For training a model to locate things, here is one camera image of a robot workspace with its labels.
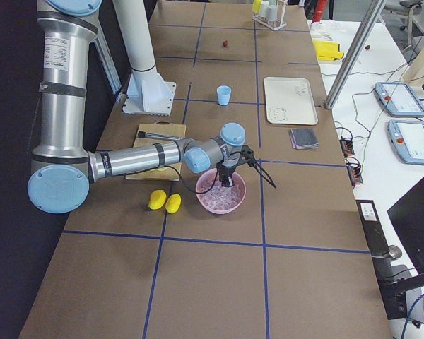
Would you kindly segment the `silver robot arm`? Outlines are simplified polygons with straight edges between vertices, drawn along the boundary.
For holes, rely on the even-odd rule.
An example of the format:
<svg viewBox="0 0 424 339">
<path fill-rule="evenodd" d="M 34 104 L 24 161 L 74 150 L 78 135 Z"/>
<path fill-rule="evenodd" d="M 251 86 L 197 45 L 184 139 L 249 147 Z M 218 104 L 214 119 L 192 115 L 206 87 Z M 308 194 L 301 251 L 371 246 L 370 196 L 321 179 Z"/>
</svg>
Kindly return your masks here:
<svg viewBox="0 0 424 339">
<path fill-rule="evenodd" d="M 157 137 L 154 144 L 90 153 L 83 147 L 88 53 L 100 31 L 99 1 L 39 1 L 37 22 L 45 33 L 44 72 L 40 83 L 42 132 L 32 152 L 28 195 L 47 213 L 67 213 L 86 199 L 102 178 L 164 168 L 184 162 L 194 173 L 212 167 L 226 186 L 245 163 L 245 130 L 228 123 L 218 136 Z"/>
</svg>

